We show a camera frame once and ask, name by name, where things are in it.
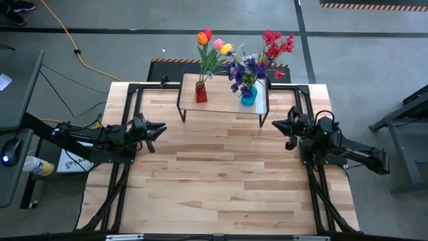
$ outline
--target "power cord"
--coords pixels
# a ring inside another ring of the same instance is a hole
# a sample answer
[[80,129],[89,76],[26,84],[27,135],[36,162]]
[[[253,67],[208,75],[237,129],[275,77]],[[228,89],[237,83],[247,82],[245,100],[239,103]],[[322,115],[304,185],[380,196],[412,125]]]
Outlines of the power cord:
[[74,115],[74,113],[72,112],[71,108],[68,106],[68,104],[63,100],[63,98],[60,96],[60,94],[58,93],[58,91],[55,89],[55,87],[52,85],[52,83],[49,81],[49,79],[47,79],[46,75],[40,71],[40,74],[46,79],[47,83],[49,83],[49,85],[52,87],[53,91],[56,93],[56,95],[58,96],[58,98],[60,98],[60,100],[62,101],[62,103],[67,107],[68,111],[70,112],[70,114],[72,114],[72,116],[74,118],[78,118],[83,116],[84,114],[90,112],[92,109],[96,108],[97,106],[99,106],[100,104],[106,104],[106,102],[99,102],[98,104],[94,105],[93,107],[91,107],[89,110],[83,112],[82,114],[79,115]]
[[44,65],[44,64],[42,64],[42,65],[43,65],[43,67],[47,68],[48,70],[51,70],[52,72],[54,72],[54,73],[58,74],[59,76],[62,76],[62,77],[66,78],[66,79],[68,79],[68,80],[70,80],[70,81],[72,81],[72,82],[74,82],[74,83],[76,83],[76,84],[78,84],[78,85],[80,85],[80,86],[83,86],[83,87],[85,87],[85,88],[88,88],[88,89],[90,89],[90,90],[96,91],[96,92],[101,93],[101,94],[108,94],[107,92],[102,92],[102,91],[96,90],[96,89],[94,89],[94,88],[91,88],[91,87],[89,87],[89,86],[86,86],[86,85],[84,85],[84,84],[81,84],[81,83],[79,83],[79,82],[77,82],[77,81],[73,80],[72,78],[69,78],[69,77],[67,77],[67,76],[63,75],[63,74],[61,74],[61,73],[57,72],[56,70],[53,70],[52,68],[50,68],[50,67],[48,67],[48,66],[46,66],[46,65]]
[[82,59],[82,57],[81,57],[81,54],[82,54],[82,51],[81,50],[79,50],[79,48],[78,48],[78,46],[76,45],[76,43],[75,43],[75,41],[74,41],[74,39],[73,39],[73,37],[70,35],[70,33],[68,32],[68,30],[67,30],[67,28],[64,26],[64,24],[61,22],[61,20],[56,16],[56,14],[50,9],[50,7],[45,3],[45,1],[44,0],[40,0],[41,1],[41,3],[43,3],[44,5],[45,5],[45,7],[47,8],[47,10],[57,19],[57,21],[58,21],[58,23],[60,23],[60,25],[62,26],[62,28],[64,29],[64,31],[66,32],[66,34],[68,35],[68,37],[69,37],[69,39],[72,41],[72,43],[73,43],[73,45],[74,45],[74,53],[79,57],[79,60],[80,60],[80,62],[85,66],[85,67],[87,67],[88,69],[90,69],[90,70],[93,70],[93,71],[95,71],[95,72],[97,72],[97,73],[100,73],[100,74],[103,74],[103,75],[105,75],[105,76],[108,76],[108,77],[110,77],[110,78],[112,78],[112,79],[115,79],[115,80],[117,80],[117,81],[119,81],[119,82],[123,82],[123,80],[121,80],[121,79],[119,79],[119,78],[117,78],[117,77],[115,77],[115,76],[113,76],[113,75],[111,75],[111,74],[108,74],[108,73],[105,73],[105,72],[103,72],[103,71],[101,71],[101,70],[97,70],[97,69],[95,69],[95,68],[93,68],[93,67],[91,67],[91,66],[89,66],[89,65],[87,65],[84,61],[83,61],[83,59]]

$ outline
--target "red tulip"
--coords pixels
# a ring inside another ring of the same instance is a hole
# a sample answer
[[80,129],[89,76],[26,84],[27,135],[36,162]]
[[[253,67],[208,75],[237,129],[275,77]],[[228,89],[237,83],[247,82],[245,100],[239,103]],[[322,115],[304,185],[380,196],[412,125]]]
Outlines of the red tulip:
[[204,30],[205,35],[207,36],[208,42],[209,40],[211,40],[211,36],[213,36],[213,33],[211,31],[211,29],[209,29],[208,27]]

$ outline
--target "butcher block tabletop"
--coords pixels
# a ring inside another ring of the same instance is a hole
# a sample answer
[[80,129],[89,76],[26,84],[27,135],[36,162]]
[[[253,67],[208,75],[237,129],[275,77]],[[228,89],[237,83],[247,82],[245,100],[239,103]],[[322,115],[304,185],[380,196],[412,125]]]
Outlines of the butcher block tabletop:
[[[112,83],[103,125],[120,125],[129,84]],[[310,84],[309,89],[315,113],[331,110],[326,85]],[[270,114],[259,128],[257,115],[222,112],[188,112],[183,123],[178,92],[143,92],[140,111],[168,129],[154,143],[156,153],[144,146],[131,165],[120,232],[316,234],[299,149],[287,151],[288,138],[271,124],[287,118],[295,105],[294,93],[270,90]],[[111,169],[112,164],[103,163],[89,173],[77,228],[87,224],[106,199]],[[358,229],[345,172],[327,165],[326,176],[332,203]],[[327,227],[324,206],[320,207]]]

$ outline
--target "shoe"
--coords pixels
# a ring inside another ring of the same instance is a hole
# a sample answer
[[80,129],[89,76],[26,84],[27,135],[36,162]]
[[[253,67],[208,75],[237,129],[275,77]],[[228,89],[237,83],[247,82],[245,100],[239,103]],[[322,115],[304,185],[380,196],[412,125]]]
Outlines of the shoe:
[[6,13],[6,17],[8,19],[10,19],[16,25],[24,26],[27,24],[27,20],[25,18],[23,18],[18,13],[14,12],[12,10],[9,10]]
[[29,3],[21,0],[17,0],[14,3],[11,3],[10,6],[16,13],[19,13],[20,11],[31,11],[35,9],[34,3]]

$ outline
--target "yellow tulip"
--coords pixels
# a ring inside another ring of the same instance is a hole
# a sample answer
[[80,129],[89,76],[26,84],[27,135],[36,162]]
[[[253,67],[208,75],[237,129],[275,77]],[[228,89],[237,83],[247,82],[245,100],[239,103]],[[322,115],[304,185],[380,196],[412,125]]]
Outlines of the yellow tulip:
[[223,47],[221,47],[220,54],[225,56],[227,53],[229,53],[229,51],[232,51],[232,45],[225,44]]

